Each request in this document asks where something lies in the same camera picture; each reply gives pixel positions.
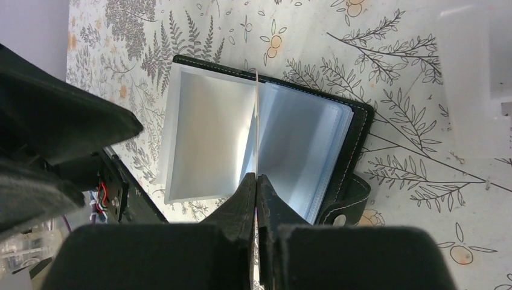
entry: black leather wallet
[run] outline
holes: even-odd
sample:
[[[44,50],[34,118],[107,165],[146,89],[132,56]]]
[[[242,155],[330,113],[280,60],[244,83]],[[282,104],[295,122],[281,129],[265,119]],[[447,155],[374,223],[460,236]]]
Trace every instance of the black leather wallet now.
[[[177,55],[174,56],[173,62],[247,80],[256,80],[254,73],[197,60],[191,57]],[[345,225],[358,223],[371,188],[367,182],[354,175],[353,172],[374,118],[374,108],[368,104],[359,103],[321,91],[315,91],[280,79],[262,75],[259,75],[258,79],[260,83],[268,82],[285,86],[333,102],[345,104],[352,109],[354,115],[350,127],[348,128],[347,136],[339,152],[315,223],[332,224],[334,219],[340,214],[345,215]]]

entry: tablecloth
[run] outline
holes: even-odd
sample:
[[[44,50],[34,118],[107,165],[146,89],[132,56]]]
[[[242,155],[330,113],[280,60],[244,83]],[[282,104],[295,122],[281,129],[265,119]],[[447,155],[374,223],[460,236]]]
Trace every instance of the tablecloth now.
[[[71,0],[66,81],[143,123],[114,149],[171,222],[223,202],[165,205],[155,182],[175,54],[368,103],[377,114],[356,173],[373,191],[359,224],[422,228],[460,289],[512,289],[512,159],[457,155],[433,27],[442,3]]]

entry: open card holder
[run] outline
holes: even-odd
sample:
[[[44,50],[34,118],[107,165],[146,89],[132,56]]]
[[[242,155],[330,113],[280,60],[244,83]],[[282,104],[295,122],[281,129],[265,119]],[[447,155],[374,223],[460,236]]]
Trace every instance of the open card holder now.
[[[370,193],[353,174],[374,109],[364,103],[174,56],[157,182],[166,203],[231,196],[265,174],[311,224],[356,224]]]

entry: table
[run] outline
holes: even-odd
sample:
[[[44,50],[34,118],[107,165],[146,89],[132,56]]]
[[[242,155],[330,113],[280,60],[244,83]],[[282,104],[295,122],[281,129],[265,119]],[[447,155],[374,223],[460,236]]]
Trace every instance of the table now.
[[[511,289],[512,159],[457,156],[431,26],[440,3],[71,0],[66,81],[143,123],[114,149],[170,222],[223,202],[165,205],[155,181],[173,55],[369,103],[377,115],[356,172],[373,192],[359,224],[422,228],[460,289]],[[368,265],[369,279],[378,270]]]

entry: clear plastic bottle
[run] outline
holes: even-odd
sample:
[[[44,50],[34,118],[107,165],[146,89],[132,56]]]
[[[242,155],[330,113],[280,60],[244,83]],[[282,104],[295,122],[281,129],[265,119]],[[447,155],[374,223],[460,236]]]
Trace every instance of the clear plastic bottle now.
[[[62,244],[59,230],[18,234],[0,243],[0,279],[8,273],[52,257]]]

